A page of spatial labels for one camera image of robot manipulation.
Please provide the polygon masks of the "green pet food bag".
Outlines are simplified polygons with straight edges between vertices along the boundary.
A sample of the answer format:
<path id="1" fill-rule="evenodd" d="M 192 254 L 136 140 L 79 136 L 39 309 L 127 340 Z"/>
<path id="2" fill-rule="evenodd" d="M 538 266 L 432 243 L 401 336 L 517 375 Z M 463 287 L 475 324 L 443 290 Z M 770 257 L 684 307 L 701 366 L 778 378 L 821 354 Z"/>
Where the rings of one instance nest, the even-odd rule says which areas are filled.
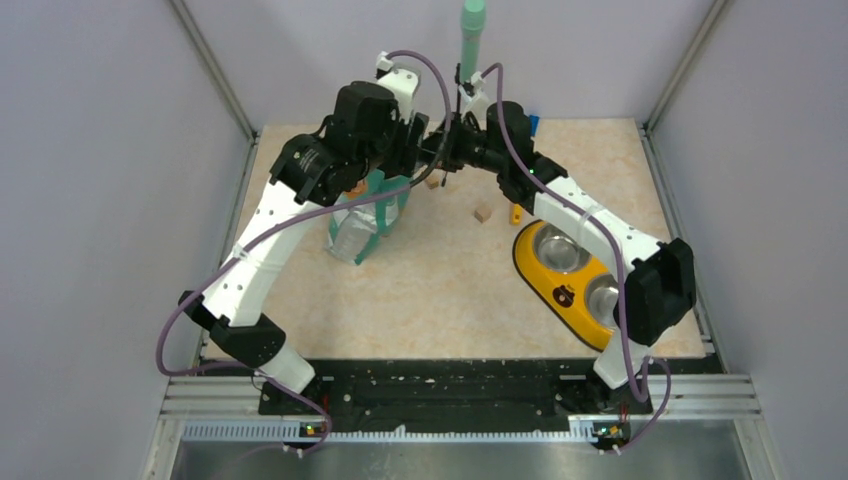
<path id="1" fill-rule="evenodd" d="M 352 190 L 343 193 L 337 204 L 358 199 L 371 200 L 374 196 L 398 190 L 410 181 L 408 176 L 387 178 L 382 170 L 374 170 Z M 404 191 L 376 202 L 332 213 L 328 226 L 328 252 L 338 260 L 360 265 L 373 253 L 380 240 L 395 229 L 409 195 L 409 191 Z"/>

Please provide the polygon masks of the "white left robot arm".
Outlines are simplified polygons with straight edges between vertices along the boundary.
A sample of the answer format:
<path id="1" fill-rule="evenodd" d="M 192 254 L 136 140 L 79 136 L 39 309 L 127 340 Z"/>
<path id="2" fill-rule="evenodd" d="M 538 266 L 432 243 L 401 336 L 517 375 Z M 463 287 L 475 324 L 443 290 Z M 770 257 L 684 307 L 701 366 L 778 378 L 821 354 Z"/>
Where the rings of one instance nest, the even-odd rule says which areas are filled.
<path id="1" fill-rule="evenodd" d="M 283 385 L 297 413 L 319 404 L 313 367 L 263 304 L 286 262 L 338 198 L 378 167 L 410 172 L 411 153 L 425 128 L 415 114 L 414 83 L 354 81 L 342 87 L 334 111 L 316 133 L 290 138 L 272 165 L 259 204 L 222 265 L 222 275 L 183 296 L 186 314 L 241 364 Z"/>

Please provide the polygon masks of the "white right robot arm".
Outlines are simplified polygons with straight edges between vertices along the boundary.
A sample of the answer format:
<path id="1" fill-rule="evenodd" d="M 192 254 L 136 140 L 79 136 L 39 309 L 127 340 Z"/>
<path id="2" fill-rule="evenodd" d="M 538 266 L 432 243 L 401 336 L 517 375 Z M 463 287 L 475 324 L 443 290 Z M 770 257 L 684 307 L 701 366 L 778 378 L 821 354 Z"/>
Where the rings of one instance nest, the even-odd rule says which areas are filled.
<path id="1" fill-rule="evenodd" d="M 611 341 L 593 365 L 586 385 L 589 404 L 612 412 L 627 397 L 648 399 L 646 369 L 651 350 L 697 300 L 694 253 L 681 238 L 663 242 L 639 231 L 593 199 L 567 170 L 535 151 L 523 108 L 506 101 L 488 107 L 486 120 L 449 114 L 422 142 L 438 168 L 465 166 L 492 172 L 503 195 L 529 214 L 573 238 L 618 283 Z"/>

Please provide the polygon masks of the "yellow double pet bowl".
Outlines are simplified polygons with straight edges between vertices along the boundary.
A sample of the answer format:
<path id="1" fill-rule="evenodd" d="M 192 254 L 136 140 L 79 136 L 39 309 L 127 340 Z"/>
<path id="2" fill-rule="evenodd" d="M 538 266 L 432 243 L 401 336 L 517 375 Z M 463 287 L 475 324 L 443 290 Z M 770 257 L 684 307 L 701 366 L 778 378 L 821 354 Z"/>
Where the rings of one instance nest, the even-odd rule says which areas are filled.
<path id="1" fill-rule="evenodd" d="M 513 242 L 519 277 L 587 347 L 601 352 L 617 328 L 618 284 L 607 268 L 570 236 L 536 220 Z"/>

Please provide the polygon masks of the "black tripod stand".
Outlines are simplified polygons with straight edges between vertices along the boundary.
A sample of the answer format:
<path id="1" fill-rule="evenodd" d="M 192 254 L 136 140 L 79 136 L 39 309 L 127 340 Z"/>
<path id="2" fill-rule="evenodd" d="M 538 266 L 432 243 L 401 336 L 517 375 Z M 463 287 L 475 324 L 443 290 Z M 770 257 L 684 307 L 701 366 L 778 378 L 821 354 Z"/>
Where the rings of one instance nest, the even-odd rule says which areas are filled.
<path id="1" fill-rule="evenodd" d="M 465 83 L 461 80 L 461 68 L 462 63 L 457 63 L 454 75 L 454 82 L 456 86 L 455 107 L 451 114 L 450 131 L 446 132 L 447 139 L 445 140 L 441 160 L 439 162 L 439 169 L 442 171 L 442 177 L 439 181 L 439 186 L 441 188 L 446 186 L 448 175 L 450 173 L 457 172 L 462 168 L 461 162 L 453 159 L 455 156 L 455 150 L 457 149 L 457 144 L 462 139 L 464 129 L 461 110 L 463 104 L 462 95 L 465 93 Z"/>

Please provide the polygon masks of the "blue small object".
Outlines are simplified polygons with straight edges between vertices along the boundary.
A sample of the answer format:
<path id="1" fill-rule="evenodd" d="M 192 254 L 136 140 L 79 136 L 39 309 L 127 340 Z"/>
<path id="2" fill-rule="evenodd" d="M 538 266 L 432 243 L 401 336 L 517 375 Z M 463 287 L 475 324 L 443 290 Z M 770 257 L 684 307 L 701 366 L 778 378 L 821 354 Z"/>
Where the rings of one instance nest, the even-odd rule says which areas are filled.
<path id="1" fill-rule="evenodd" d="M 531 135 L 535 136 L 540 123 L 540 118 L 537 115 L 529 115 L 528 119 L 531 124 Z"/>

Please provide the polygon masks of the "small wooden cube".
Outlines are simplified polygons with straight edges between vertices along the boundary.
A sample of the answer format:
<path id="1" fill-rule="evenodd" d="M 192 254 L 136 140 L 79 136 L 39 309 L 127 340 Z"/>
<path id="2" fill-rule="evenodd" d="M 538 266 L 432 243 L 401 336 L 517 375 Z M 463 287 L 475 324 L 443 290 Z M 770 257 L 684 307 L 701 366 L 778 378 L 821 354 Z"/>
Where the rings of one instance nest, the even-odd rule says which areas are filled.
<path id="1" fill-rule="evenodd" d="M 486 223 L 492 216 L 492 208 L 487 204 L 477 205 L 473 210 L 473 217 L 481 224 Z"/>

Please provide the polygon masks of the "yellow plastic scoop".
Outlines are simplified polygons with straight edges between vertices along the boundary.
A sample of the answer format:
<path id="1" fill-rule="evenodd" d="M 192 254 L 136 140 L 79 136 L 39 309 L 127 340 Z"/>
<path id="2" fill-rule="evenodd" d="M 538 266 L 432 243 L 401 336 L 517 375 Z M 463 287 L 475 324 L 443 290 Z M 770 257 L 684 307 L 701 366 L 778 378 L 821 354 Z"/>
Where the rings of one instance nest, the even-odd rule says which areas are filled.
<path id="1" fill-rule="evenodd" d="M 518 226 L 522 222 L 524 209 L 519 204 L 513 204 L 510 208 L 509 223 L 512 226 Z"/>

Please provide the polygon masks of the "green cylinder on stand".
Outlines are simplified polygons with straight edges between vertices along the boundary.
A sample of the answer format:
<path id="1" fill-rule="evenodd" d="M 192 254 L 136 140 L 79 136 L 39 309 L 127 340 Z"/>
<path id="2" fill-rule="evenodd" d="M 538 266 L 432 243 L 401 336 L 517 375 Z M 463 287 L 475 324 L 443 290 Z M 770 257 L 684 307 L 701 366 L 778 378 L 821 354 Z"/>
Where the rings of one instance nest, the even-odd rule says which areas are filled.
<path id="1" fill-rule="evenodd" d="M 469 82 L 477 71 L 480 40 L 486 24 L 486 1 L 465 0 L 460 13 L 462 37 L 459 81 Z"/>

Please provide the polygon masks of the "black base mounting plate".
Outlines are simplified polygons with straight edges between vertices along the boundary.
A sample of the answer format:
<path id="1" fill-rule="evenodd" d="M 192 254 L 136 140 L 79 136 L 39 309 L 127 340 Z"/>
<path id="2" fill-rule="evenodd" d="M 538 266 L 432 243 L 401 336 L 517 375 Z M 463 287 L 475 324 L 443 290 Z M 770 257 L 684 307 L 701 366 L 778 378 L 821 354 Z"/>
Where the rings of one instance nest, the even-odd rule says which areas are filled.
<path id="1" fill-rule="evenodd" d="M 591 361 L 566 359 L 315 360 L 307 404 L 260 389 L 262 416 L 326 412 L 332 432 L 566 431 L 571 415 L 649 414 L 626 386 L 608 392 Z"/>

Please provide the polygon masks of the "aluminium front rail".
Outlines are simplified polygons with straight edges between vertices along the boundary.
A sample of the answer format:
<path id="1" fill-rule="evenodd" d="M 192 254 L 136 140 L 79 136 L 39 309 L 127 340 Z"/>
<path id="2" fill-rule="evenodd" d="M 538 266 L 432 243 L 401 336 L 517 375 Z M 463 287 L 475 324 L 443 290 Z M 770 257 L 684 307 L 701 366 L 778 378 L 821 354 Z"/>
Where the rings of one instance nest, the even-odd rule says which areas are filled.
<path id="1" fill-rule="evenodd" d="M 758 419 L 761 405 L 741 375 L 655 377 L 646 404 L 608 412 L 571 412 L 561 375 L 554 384 L 513 378 L 480 380 L 392 377 L 386 382 L 327 379 L 312 407 L 248 377 L 197 377 L 171 381 L 160 417 L 181 421 L 187 440 L 270 441 L 315 444 L 424 442 L 590 442 L 622 437 L 626 427 L 648 421 L 656 407 L 662 421 Z"/>

